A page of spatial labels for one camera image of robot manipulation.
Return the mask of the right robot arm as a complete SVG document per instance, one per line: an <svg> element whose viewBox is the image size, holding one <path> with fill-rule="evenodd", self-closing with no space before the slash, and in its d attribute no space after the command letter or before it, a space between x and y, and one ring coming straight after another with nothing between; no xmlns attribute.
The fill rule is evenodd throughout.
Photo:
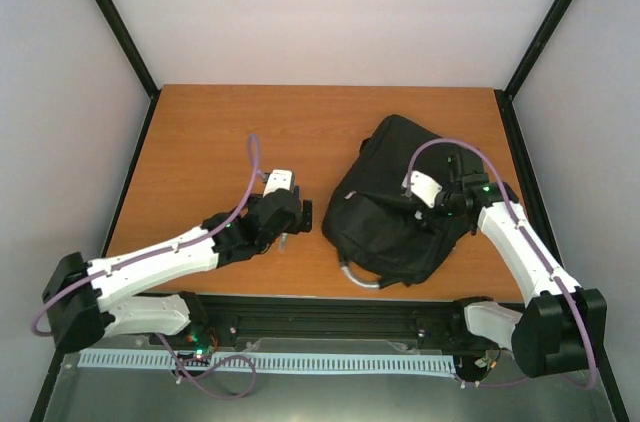
<svg viewBox="0 0 640 422"><path fill-rule="evenodd" d="M462 304L467 332L512 353L530 378L597 372L604 345L607 303L559 264L535 233L515 193L490 182L480 163L466 167L461 153L448 158L451 187L436 197L448 215L465 215L472 233L496 248L521 292L518 312L487 299Z"/></svg>

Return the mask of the black student backpack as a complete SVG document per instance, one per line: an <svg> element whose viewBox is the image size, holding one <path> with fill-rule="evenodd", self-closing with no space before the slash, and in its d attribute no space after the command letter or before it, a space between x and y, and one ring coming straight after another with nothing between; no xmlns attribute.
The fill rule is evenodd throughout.
<svg viewBox="0 0 640 422"><path fill-rule="evenodd" d="M451 254L470 230L463 216L439 215L417 197L404 195L408 170L452 186L449 158L465 172L481 173L483 162L453 144L416 150L437 135L400 115L382 120L331 195L322 233L335 247L343 274L355 285L379 290L420 284Z"/></svg>

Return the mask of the clear pen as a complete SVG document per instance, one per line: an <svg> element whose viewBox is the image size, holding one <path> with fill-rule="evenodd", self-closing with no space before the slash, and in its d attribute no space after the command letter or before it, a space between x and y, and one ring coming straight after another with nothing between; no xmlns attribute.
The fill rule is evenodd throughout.
<svg viewBox="0 0 640 422"><path fill-rule="evenodd" d="M278 246L278 250L280 252L284 252L284 250L285 250L287 237L288 237L288 234L286 234L286 233L282 234L281 237L280 237L279 246Z"/></svg>

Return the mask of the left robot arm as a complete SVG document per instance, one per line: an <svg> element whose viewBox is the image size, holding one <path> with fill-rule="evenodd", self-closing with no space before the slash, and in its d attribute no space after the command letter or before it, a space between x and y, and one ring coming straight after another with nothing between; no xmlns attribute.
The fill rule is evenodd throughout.
<svg viewBox="0 0 640 422"><path fill-rule="evenodd" d="M73 353L103 338L159 332L186 344L201 342L208 320L182 296L144 291L171 280L248 261L283 234L308 233L313 204L295 191L251 194L243 208L218 213L165 242L121 256L64 256L46 284L43 309L55 347Z"/></svg>

